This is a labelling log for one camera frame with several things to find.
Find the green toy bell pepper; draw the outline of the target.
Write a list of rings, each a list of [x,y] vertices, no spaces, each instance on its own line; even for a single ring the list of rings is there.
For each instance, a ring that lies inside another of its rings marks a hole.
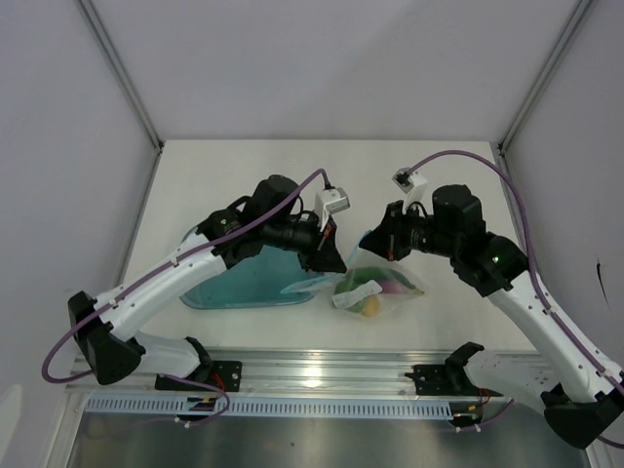
[[[396,278],[404,282],[411,282],[416,286],[416,290],[410,294],[386,294],[381,292],[381,286],[377,280]],[[377,295],[381,302],[379,315],[383,310],[389,309],[401,302],[412,300],[424,294],[414,281],[401,271],[388,267],[359,267],[347,272],[334,287],[331,296],[333,308],[348,311],[354,314],[361,314],[364,301],[367,297]]]

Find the clear zip top bag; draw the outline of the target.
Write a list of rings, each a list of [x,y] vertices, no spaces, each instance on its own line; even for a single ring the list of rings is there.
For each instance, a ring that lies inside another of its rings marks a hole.
[[[424,283],[399,262],[366,251],[359,243],[345,260],[345,273],[315,273],[280,290],[287,293],[327,293],[332,309],[373,318],[425,294]]]

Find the purple toy eggplant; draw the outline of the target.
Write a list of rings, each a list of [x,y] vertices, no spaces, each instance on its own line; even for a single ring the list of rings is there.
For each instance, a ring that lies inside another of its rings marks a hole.
[[[411,282],[404,282],[396,278],[377,280],[381,292],[386,294],[410,294],[416,290]]]

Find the yellow toy orange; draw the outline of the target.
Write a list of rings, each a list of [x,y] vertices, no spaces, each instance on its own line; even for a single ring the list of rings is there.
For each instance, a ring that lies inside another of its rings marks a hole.
[[[381,307],[381,302],[377,295],[367,297],[366,300],[364,301],[361,314],[369,318],[375,317],[379,313],[380,307]]]

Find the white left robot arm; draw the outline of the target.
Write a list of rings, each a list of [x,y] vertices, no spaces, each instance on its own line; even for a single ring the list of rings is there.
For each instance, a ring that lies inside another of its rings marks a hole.
[[[265,247],[297,255],[307,272],[343,273],[335,245],[334,214],[349,207],[346,192],[326,184],[313,211],[294,214],[301,185],[283,175],[262,180],[250,196],[200,222],[181,244],[138,279],[91,297],[78,292],[68,301],[75,342],[100,385],[117,383],[136,371],[181,381],[192,390],[211,380],[214,362],[193,337],[175,340],[141,332],[173,298],[215,278]]]

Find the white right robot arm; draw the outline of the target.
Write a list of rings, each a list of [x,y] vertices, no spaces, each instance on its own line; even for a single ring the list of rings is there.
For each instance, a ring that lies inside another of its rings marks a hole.
[[[431,214],[386,207],[362,249],[398,261],[413,251],[446,257],[453,273],[502,311],[549,366],[541,374],[507,364],[478,347],[447,366],[447,386],[456,393],[485,387],[544,415],[566,443],[585,449],[623,412],[623,369],[576,326],[530,269],[510,239],[487,230],[482,204],[465,185],[433,192]]]

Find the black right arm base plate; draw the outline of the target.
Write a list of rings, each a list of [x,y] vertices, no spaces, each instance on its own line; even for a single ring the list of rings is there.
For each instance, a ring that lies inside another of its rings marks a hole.
[[[478,397],[490,394],[501,397],[492,389],[480,390],[459,366],[419,364],[405,372],[404,377],[412,381],[418,396]]]

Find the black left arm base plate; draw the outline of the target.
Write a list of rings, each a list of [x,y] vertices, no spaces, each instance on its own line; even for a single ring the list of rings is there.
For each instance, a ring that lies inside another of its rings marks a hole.
[[[240,361],[213,361],[210,369],[201,365],[185,377],[190,383],[181,383],[164,375],[157,375],[155,389],[159,391],[191,392],[202,390],[195,382],[217,387],[225,392],[237,393],[240,390],[243,363]]]

